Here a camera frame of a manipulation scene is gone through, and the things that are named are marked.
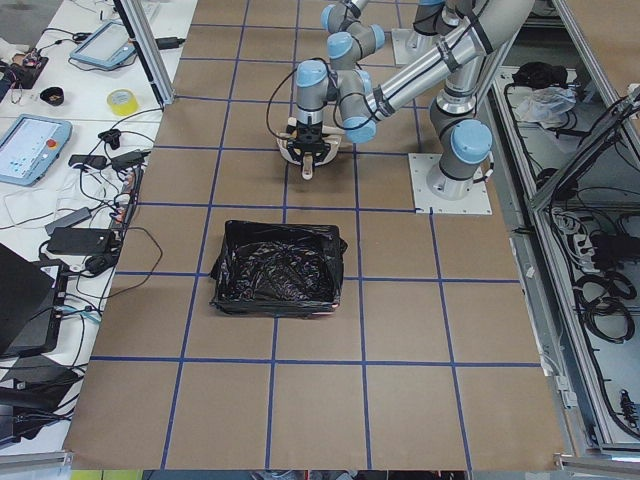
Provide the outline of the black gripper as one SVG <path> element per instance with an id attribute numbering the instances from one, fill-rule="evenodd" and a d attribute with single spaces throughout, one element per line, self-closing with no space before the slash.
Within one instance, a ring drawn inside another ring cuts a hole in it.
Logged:
<path id="1" fill-rule="evenodd" d="M 302 161 L 307 155 L 315 161 L 326 161 L 331 152 L 331 144 L 323 137 L 321 120 L 315 121 L 311 114 L 304 114 L 303 121 L 290 117 L 284 141 L 286 161 Z"/>

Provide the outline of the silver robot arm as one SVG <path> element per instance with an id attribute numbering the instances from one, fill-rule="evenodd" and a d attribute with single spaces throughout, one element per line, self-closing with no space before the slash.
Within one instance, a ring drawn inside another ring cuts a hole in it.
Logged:
<path id="1" fill-rule="evenodd" d="M 359 61 L 385 42 L 382 28 L 365 25 L 363 1 L 339 1 L 324 8 L 329 32 L 327 60 L 301 62 L 292 72 L 296 114 L 276 137 L 281 156 L 300 167 L 304 179 L 330 163 L 343 138 L 353 144 L 372 140 L 377 125 L 438 83 L 432 124 L 441 138 L 442 175 L 455 182 L 471 179 L 485 155 L 472 157 L 454 146 L 461 125 L 474 121 L 481 89 L 492 78 L 498 51 L 513 40 L 529 16 L 530 1 L 421 1 L 414 29 L 435 42 L 385 82 L 372 85 Z"/>
<path id="2" fill-rule="evenodd" d="M 333 70 L 353 70 L 385 45 L 384 30 L 361 21 L 367 4 L 368 1 L 339 1 L 322 11 L 321 24 L 329 32 L 327 55 Z M 412 27 L 392 30 L 396 65 L 416 60 L 458 23 L 458 16 L 446 1 L 419 1 Z"/>

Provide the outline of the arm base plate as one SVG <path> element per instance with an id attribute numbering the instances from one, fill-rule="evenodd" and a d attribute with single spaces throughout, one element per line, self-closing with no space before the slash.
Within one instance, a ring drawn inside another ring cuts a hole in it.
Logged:
<path id="1" fill-rule="evenodd" d="M 482 167 L 471 179 L 458 181 L 440 169 L 440 154 L 408 155 L 414 210 L 421 214 L 491 215 Z"/>
<path id="2" fill-rule="evenodd" d="M 433 40 L 414 29 L 393 29 L 391 39 L 395 65 L 400 67 L 412 63 L 424 55 Z"/>

